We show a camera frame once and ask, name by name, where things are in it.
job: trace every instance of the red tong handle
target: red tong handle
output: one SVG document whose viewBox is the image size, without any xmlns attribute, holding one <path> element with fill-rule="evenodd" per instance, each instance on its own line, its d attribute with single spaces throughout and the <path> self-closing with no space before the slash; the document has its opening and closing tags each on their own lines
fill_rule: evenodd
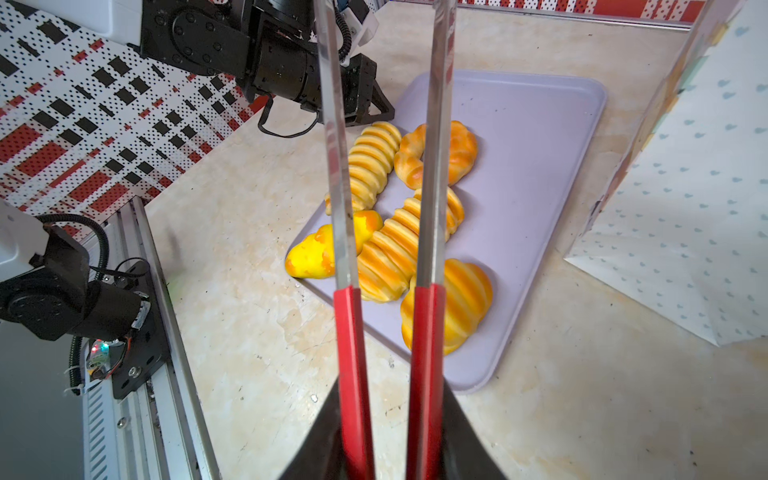
<svg viewBox="0 0 768 480">
<path fill-rule="evenodd" d="M 373 437 L 360 289 L 348 286 L 334 292 L 333 309 L 336 311 L 339 406 L 347 476 L 351 480 L 373 480 Z"/>
<path fill-rule="evenodd" d="M 437 478 L 442 444 L 445 287 L 415 287 L 406 480 Z"/>
</svg>

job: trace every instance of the croissant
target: croissant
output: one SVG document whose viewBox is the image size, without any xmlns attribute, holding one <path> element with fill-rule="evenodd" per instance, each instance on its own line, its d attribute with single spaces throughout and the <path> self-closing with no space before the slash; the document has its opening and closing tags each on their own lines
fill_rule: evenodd
<svg viewBox="0 0 768 480">
<path fill-rule="evenodd" d="M 422 187 L 424 162 L 422 154 L 426 143 L 427 124 L 419 125 L 400 142 L 395 155 L 395 173 L 411 190 Z M 453 185 L 472 169 L 478 156 L 478 141 L 460 121 L 451 122 L 451 156 L 448 167 L 448 185 Z"/>
<path fill-rule="evenodd" d="M 402 339 L 412 349 L 414 286 L 416 277 L 411 279 L 411 290 L 400 304 L 402 317 Z M 473 263 L 464 263 L 455 258 L 445 261 L 445 341 L 442 354 L 448 355 L 459 348 L 470 335 L 475 333 L 493 302 L 493 287 L 488 275 Z"/>
<path fill-rule="evenodd" d="M 395 210 L 384 221 L 381 230 L 373 232 L 357 256 L 360 296 L 364 300 L 384 303 L 400 298 L 416 272 L 419 255 L 419 219 L 422 191 L 407 198 L 403 208 Z M 464 207 L 456 194 L 448 189 L 445 240 L 464 221 Z"/>
<path fill-rule="evenodd" d="M 357 253 L 373 232 L 382 227 L 381 216 L 373 210 L 354 214 L 355 247 Z M 336 272 L 333 255 L 333 226 L 323 225 L 309 235 L 286 256 L 286 272 L 296 278 L 328 278 Z"/>
<path fill-rule="evenodd" d="M 376 196 L 386 187 L 401 140 L 400 130 L 385 121 L 374 122 L 355 139 L 347 157 L 353 211 L 373 208 Z M 326 194 L 326 215 L 330 214 L 331 196 Z"/>
</svg>

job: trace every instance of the tray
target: tray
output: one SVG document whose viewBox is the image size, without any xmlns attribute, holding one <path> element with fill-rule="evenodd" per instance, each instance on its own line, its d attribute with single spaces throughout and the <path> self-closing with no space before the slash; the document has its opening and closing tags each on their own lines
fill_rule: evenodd
<svg viewBox="0 0 768 480">
<path fill-rule="evenodd" d="M 392 121 L 404 133 L 426 121 L 428 74 L 408 86 Z M 588 78 L 455 72 L 452 119 L 478 138 L 475 167 L 454 187 L 466 217 L 448 241 L 446 258 L 478 264 L 490 276 L 494 301 L 477 333 L 445 357 L 454 392 L 470 393 L 493 375 L 558 221 L 607 94 Z M 352 144 L 354 138 L 347 138 Z M 393 171 L 375 209 L 384 219 L 412 196 Z M 330 223 L 325 204 L 291 247 Z M 298 280 L 331 304 L 335 280 Z M 363 302 L 366 331 L 402 358 L 400 303 Z"/>
</svg>

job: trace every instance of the tongs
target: tongs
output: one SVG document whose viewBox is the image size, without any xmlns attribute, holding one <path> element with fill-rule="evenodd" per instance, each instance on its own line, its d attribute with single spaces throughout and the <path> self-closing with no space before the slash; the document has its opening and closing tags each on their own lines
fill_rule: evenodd
<svg viewBox="0 0 768 480">
<path fill-rule="evenodd" d="M 375 469 L 366 352 L 333 0 L 313 1 L 336 264 L 333 308 L 336 312 L 339 379 L 338 387 L 331 390 L 299 453 L 281 478 L 337 478 L 346 472 L 346 477 L 352 480 L 372 480 Z M 503 478 L 447 388 L 445 414 L 450 422 L 443 425 L 443 277 L 456 0 L 435 0 L 434 8 L 416 266 L 406 479 Z"/>
</svg>

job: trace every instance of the table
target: table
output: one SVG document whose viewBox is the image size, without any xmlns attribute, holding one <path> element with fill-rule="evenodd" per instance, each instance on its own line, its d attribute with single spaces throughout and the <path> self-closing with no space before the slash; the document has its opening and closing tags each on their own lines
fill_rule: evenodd
<svg viewBox="0 0 768 480">
<path fill-rule="evenodd" d="M 361 51 L 394 103 L 432 9 L 390 2 Z M 595 78 L 608 103 L 495 378 L 459 397 L 510 478 L 768 472 L 768 343 L 716 348 L 564 262 L 685 35 L 459 9 L 455 66 Z M 276 99 L 269 126 L 313 116 Z M 348 139 L 361 127 L 350 128 Z M 283 259 L 327 189 L 323 131 L 252 118 L 147 206 L 223 478 L 276 478 L 338 373 L 333 311 Z M 405 464 L 409 365 L 366 336 L 378 478 Z"/>
</svg>

